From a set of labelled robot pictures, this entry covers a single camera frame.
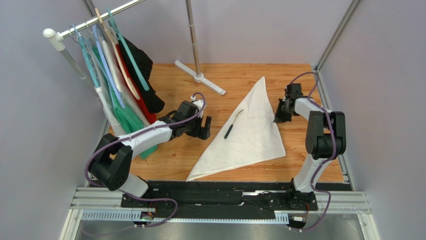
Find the wooden tabletop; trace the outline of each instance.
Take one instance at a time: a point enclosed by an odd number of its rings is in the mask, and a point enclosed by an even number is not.
[[[176,110],[184,100],[190,100],[194,92],[202,92],[207,101],[205,116],[212,116],[207,140],[183,135],[162,143],[158,150],[146,160],[135,158],[130,172],[145,180],[186,180],[193,166],[216,134],[228,120],[235,108],[244,99],[254,84],[262,77],[266,79],[266,90],[272,109],[277,109],[279,98],[284,97],[284,89],[297,75],[311,71],[308,64],[202,64],[205,77],[226,90],[218,95],[194,80],[173,64],[155,64],[149,82],[157,95],[165,101],[162,117]],[[315,84],[312,75],[305,75],[297,81],[302,84],[305,95]],[[312,94],[320,102],[318,91]],[[203,181],[249,181],[249,182],[288,182],[301,169],[307,152],[305,137],[308,121],[302,116],[294,116],[292,122],[278,123],[287,155],[237,169],[209,175]],[[339,162],[332,162],[319,179],[320,182],[343,182]]]

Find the teal hanger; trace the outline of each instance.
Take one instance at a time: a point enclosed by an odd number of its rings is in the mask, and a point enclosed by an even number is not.
[[[133,58],[132,53],[130,52],[130,49],[129,49],[129,46],[127,45],[127,43],[126,43],[126,40],[124,39],[123,35],[119,31],[119,28],[117,27],[117,23],[116,23],[116,20],[114,19],[113,14],[111,13],[109,8],[107,8],[106,10],[108,11],[108,14],[109,14],[108,23],[112,27],[112,29],[114,29],[115,33],[117,34],[118,40],[120,40],[121,43],[123,43],[124,49],[125,49],[125,51],[128,55],[128,58],[130,59],[131,64],[133,65],[134,70],[136,71],[136,75],[139,78],[139,81],[142,84],[143,89],[145,91],[150,90],[150,87],[148,86],[147,81],[145,80],[144,76],[142,75],[141,71],[139,70],[139,67],[136,64],[136,61]]]
[[[84,61],[86,63],[87,69],[89,70],[94,87],[100,88],[101,81],[100,81],[98,71],[96,71],[95,62],[93,61],[92,55],[90,54],[90,51],[91,51],[91,48],[89,46],[90,43],[83,37],[83,35],[80,32],[77,31],[75,24],[73,24],[72,27],[77,33],[77,41],[81,47],[81,51],[83,52]]]

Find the gray wall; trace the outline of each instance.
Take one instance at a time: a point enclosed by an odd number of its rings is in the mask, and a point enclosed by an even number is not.
[[[426,1],[365,0],[322,72],[384,240],[425,239]]]
[[[93,0],[104,12],[128,0]],[[202,63],[316,64],[351,0],[192,0]],[[120,31],[155,63],[194,61],[185,0],[147,0]]]
[[[99,140],[100,102],[43,38],[88,18],[80,1],[2,1],[0,238],[58,239]],[[83,67],[79,47],[65,45]]]

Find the clothes hanger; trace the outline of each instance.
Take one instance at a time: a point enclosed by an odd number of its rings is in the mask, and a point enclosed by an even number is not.
[[[98,15],[98,18],[99,18],[99,22],[102,22],[101,16]],[[114,91],[115,96],[117,97],[118,102],[120,103],[120,106],[124,109],[126,108],[126,106],[123,102],[122,95],[117,89],[117,86],[113,80],[113,76],[111,75],[110,68],[108,67],[108,63],[107,63],[107,60],[105,59],[104,52],[102,51],[101,42],[99,41],[98,31],[100,32],[101,28],[97,24],[95,24],[92,27],[92,31],[95,38],[97,50],[99,52],[100,60],[106,72],[105,76],[108,79],[109,85],[112,87],[112,90]]]
[[[72,27],[75,29],[75,33],[77,34],[77,42],[81,47],[81,51],[83,52],[84,61],[90,73],[91,80],[93,81],[94,87],[99,88],[101,87],[101,82],[100,82],[99,74],[96,71],[95,63],[93,61],[92,55],[90,54],[91,49],[88,46],[88,42],[83,37],[83,35],[79,31],[77,31],[75,24],[73,24]]]
[[[101,18],[101,15],[99,14],[99,11],[96,7],[94,8],[94,11],[96,12],[96,15],[99,16],[98,18]],[[116,48],[116,44],[118,44],[117,38],[115,38],[115,39],[113,38],[111,31],[110,31],[111,29],[108,28],[107,25],[103,21],[100,22],[100,24],[102,25],[103,30],[105,30],[106,36],[108,37],[109,41],[111,41],[111,43],[113,45],[112,48],[114,50],[115,58],[117,59],[118,66],[120,68],[121,74],[123,75],[125,83],[127,84],[128,88],[130,89],[130,92],[134,96],[134,98],[136,98],[137,100],[140,100],[141,97],[139,96],[138,92],[136,91],[136,88],[133,85],[132,81],[127,76],[126,71],[123,67],[123,62],[121,61],[120,55],[117,51],[117,48]]]
[[[142,84],[142,87],[145,91],[150,90],[150,87],[148,86],[147,81],[145,80],[144,76],[142,75],[141,71],[138,68],[138,65],[136,64],[135,59],[133,58],[132,53],[130,52],[129,46],[126,43],[126,40],[124,39],[123,35],[121,34],[121,32],[119,31],[119,28],[117,27],[117,23],[116,20],[114,19],[113,14],[111,13],[110,9],[107,8],[106,9],[108,11],[109,14],[109,19],[108,19],[108,23],[109,25],[112,27],[112,29],[114,29],[115,33],[118,36],[118,39],[121,41],[121,43],[124,46],[124,49],[128,55],[128,58],[131,61],[131,64],[133,65],[134,70],[136,71],[136,75],[139,78],[140,83]]]

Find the black handle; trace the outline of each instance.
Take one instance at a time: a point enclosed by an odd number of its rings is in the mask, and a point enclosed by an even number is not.
[[[228,137],[228,135],[230,134],[230,132],[231,132],[231,130],[232,130],[232,127],[234,126],[234,124],[231,124],[231,126],[229,126],[229,129],[228,129],[228,131],[226,132],[226,134],[225,134],[225,139],[227,139],[227,137]]]

